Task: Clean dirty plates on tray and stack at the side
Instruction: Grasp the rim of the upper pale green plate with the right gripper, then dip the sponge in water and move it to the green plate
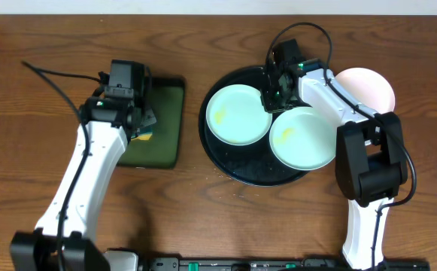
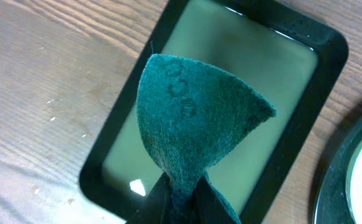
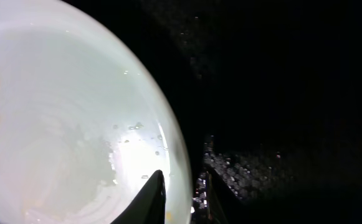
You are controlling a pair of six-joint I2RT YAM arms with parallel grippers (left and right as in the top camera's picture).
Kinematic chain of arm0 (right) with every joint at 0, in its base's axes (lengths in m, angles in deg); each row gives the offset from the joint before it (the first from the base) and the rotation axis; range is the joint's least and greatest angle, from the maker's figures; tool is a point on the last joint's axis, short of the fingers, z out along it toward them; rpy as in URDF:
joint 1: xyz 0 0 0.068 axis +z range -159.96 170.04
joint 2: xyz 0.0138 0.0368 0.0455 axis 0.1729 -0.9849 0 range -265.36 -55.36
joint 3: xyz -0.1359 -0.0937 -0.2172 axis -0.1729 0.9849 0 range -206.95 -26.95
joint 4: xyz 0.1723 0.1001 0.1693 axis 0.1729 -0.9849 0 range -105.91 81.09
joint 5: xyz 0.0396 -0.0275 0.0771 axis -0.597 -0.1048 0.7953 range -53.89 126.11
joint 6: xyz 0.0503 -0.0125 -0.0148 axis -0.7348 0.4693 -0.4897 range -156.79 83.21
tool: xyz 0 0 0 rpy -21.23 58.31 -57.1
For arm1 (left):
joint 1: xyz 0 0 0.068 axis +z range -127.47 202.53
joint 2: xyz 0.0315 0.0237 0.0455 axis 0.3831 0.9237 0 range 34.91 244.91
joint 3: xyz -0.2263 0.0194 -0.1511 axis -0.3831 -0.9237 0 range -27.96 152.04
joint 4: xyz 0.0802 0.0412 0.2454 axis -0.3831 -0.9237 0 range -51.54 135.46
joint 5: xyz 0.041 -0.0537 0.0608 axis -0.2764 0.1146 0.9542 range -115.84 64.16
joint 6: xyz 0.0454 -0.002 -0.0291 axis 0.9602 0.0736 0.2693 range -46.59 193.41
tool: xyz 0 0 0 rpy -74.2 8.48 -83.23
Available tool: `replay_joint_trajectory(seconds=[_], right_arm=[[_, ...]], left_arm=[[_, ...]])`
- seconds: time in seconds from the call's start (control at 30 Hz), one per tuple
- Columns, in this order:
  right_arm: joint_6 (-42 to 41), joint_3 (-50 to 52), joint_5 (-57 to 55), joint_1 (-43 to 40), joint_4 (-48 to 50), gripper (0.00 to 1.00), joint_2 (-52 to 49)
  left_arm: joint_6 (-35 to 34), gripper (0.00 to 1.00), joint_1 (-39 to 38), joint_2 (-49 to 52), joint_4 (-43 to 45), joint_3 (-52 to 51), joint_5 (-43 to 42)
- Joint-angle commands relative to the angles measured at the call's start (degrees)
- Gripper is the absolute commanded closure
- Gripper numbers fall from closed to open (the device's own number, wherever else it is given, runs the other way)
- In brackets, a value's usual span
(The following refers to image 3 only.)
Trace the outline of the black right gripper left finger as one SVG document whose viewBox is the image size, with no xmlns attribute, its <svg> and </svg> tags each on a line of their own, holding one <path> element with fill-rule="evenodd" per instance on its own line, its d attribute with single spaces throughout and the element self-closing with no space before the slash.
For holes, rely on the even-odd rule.
<svg viewBox="0 0 362 224">
<path fill-rule="evenodd" d="M 164 224 L 165 204 L 164 176 L 161 170 L 156 170 L 111 224 Z"/>
</svg>

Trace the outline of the mint green plate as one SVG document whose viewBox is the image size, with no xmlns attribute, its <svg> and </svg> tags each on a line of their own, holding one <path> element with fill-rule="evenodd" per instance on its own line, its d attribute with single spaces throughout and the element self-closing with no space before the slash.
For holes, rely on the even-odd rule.
<svg viewBox="0 0 362 224">
<path fill-rule="evenodd" d="M 0 1 L 0 223 L 111 223 L 156 170 L 189 223 L 183 135 L 130 49 L 63 1 Z"/>
</svg>

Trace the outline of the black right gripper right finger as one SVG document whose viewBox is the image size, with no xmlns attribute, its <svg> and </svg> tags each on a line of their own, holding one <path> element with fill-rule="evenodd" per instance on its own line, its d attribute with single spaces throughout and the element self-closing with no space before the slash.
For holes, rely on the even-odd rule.
<svg viewBox="0 0 362 224">
<path fill-rule="evenodd" d="M 248 223 L 244 205 L 232 192 L 221 176 L 205 165 L 207 214 L 211 223 Z"/>
</svg>

